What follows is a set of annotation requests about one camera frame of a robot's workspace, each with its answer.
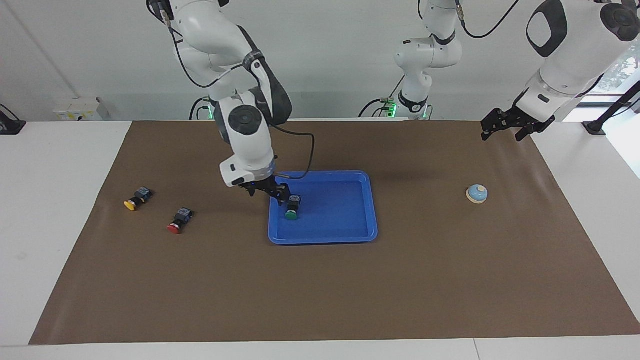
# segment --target light blue round object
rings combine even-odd
[[[469,199],[469,201],[473,202],[474,204],[484,203],[488,196],[489,196],[489,191],[487,191],[487,189],[484,186],[479,184],[471,186],[467,190],[467,198]]]

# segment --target white table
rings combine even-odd
[[[0,138],[0,359],[640,359],[640,336],[28,347],[130,125],[33,122]],[[639,318],[640,179],[580,124],[534,141]]]

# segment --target white wall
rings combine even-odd
[[[435,119],[479,120],[510,107],[542,63],[525,36],[541,2],[520,3],[487,39],[459,30],[461,63],[432,72]],[[484,33],[510,3],[467,2],[468,27]],[[402,76],[397,45],[426,35],[414,0],[232,0],[223,11],[265,52],[294,117],[358,115]],[[204,95],[184,77],[144,0],[0,0],[0,31],[0,101],[27,120],[54,120],[56,99],[74,92],[100,96],[115,120],[184,119]]]

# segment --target red button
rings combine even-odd
[[[171,224],[166,227],[167,230],[171,231],[173,234],[180,234],[180,227],[176,224]]]

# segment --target black base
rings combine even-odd
[[[594,131],[592,130],[589,125],[591,124],[590,121],[585,121],[582,123],[582,126],[584,126],[585,129],[587,129],[587,132],[591,135],[606,135],[607,133],[604,132],[604,130],[600,130],[600,131]]]
[[[16,123],[18,127],[13,130],[0,130],[0,135],[18,135],[27,124],[26,121],[15,121],[14,123]]]

